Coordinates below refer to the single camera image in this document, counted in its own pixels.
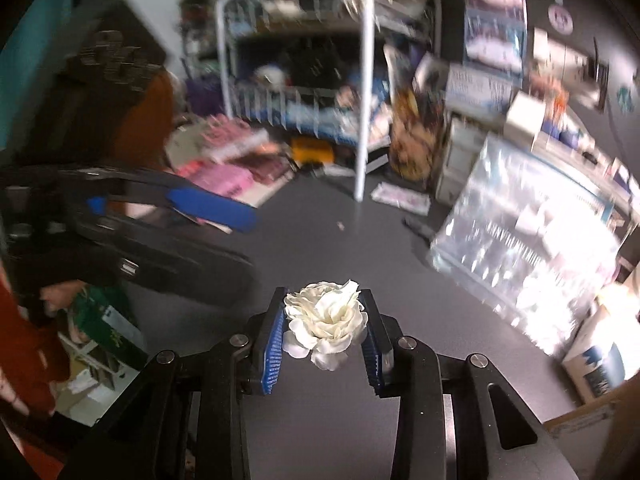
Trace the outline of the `person's left hand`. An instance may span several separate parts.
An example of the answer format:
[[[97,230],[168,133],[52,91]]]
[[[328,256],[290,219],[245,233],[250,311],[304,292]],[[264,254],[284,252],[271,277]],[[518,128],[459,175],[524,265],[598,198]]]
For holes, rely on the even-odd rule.
[[[55,315],[58,310],[67,309],[75,297],[86,287],[83,281],[67,281],[43,287],[40,299],[48,315]]]

